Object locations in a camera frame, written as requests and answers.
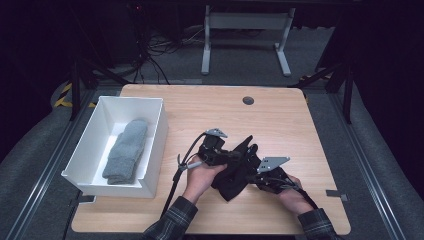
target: person's right hand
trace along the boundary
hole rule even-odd
[[[293,182],[296,182],[297,185],[302,188],[302,184],[298,178],[289,174],[287,174],[287,176],[289,176]],[[277,194],[277,197],[280,202],[296,216],[314,210],[305,198],[294,189],[286,189]]]

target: wooden tabletop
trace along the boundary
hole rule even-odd
[[[177,170],[177,155],[184,156],[205,130],[219,128],[228,135],[222,149],[232,150],[253,135],[251,144],[258,144],[259,158],[289,156],[291,159],[282,165],[283,169],[301,179],[303,188],[325,209],[337,233],[350,232],[340,198],[326,196],[327,189],[337,188],[299,89],[126,85],[121,96],[164,99],[169,129],[156,197],[97,197],[95,203],[80,204],[72,222],[74,231],[143,232],[160,217]],[[252,105],[243,103],[246,96],[254,99]],[[186,173],[183,173],[174,200],[182,194],[185,185]],[[199,212],[187,233],[303,233],[298,220],[273,194],[260,191],[254,185],[248,185],[230,202],[210,188],[197,207]]]

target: gray cloth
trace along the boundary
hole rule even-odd
[[[127,124],[110,150],[102,176],[109,185],[131,184],[137,160],[144,150],[147,122],[136,119]]]

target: white plastic box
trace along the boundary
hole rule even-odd
[[[138,118],[147,121],[148,129],[135,181],[108,185],[102,173],[110,149],[127,123]],[[62,176],[86,195],[154,198],[167,133],[163,99],[101,96]]]

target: dark jacket sleeve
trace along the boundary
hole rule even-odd
[[[324,209],[316,209],[298,216],[306,238],[309,240],[340,240]]]
[[[184,235],[196,213],[197,207],[180,196],[159,221],[144,231],[141,239],[178,239]]]

